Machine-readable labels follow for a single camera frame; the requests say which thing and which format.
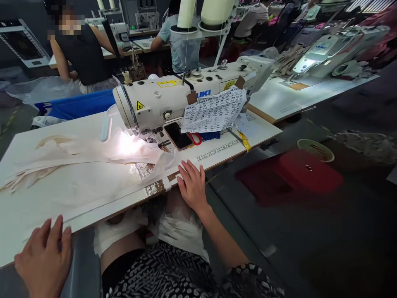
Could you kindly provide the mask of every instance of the measuring ruler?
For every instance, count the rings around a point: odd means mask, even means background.
[[[211,151],[208,151],[208,152],[206,152],[206,153],[204,153],[202,155],[199,155],[199,156],[196,157],[197,161],[203,160],[203,159],[205,159],[207,157],[210,157],[211,155],[217,154],[218,152],[221,152],[222,150],[225,150],[225,149],[227,149],[227,148],[229,148],[229,147],[231,147],[231,146],[233,146],[235,144],[241,144],[241,141],[235,139],[235,140],[233,140],[233,141],[231,141],[231,142],[229,142],[229,143],[227,143],[225,145],[219,146],[219,147],[217,147],[217,148],[215,148],[215,149],[213,149]]]

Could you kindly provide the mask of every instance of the plastic basket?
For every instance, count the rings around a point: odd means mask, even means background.
[[[329,163],[335,160],[335,155],[323,144],[311,139],[300,139],[297,142],[299,149],[304,149],[308,153],[317,156],[322,162]]]

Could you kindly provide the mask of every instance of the blue cloth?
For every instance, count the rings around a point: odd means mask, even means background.
[[[84,94],[67,99],[50,101],[52,110],[49,116],[72,120],[101,112],[105,112],[115,104],[113,90],[105,90]]]
[[[201,39],[190,39],[188,41],[182,39],[181,34],[171,32],[171,27],[178,24],[178,15],[172,15],[165,19],[159,36],[165,43],[171,44],[172,69],[175,73],[183,72],[186,60],[186,69],[191,70],[199,67],[199,51]],[[199,18],[193,17],[192,26],[197,28]]]
[[[211,139],[220,139],[220,132],[201,132],[199,133],[203,141],[208,141]]]

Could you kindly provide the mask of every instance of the yellow warning sticker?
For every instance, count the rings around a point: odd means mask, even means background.
[[[226,85],[225,85],[225,88],[223,89],[223,91],[229,90],[229,88],[230,88],[231,86],[233,86],[235,83],[236,83],[236,81],[229,81],[229,82],[227,82]]]
[[[145,106],[141,104],[139,101],[136,101],[136,110],[142,110]]]
[[[160,88],[164,87],[172,87],[182,84],[182,80],[174,80],[174,81],[165,81],[165,82],[157,82]]]

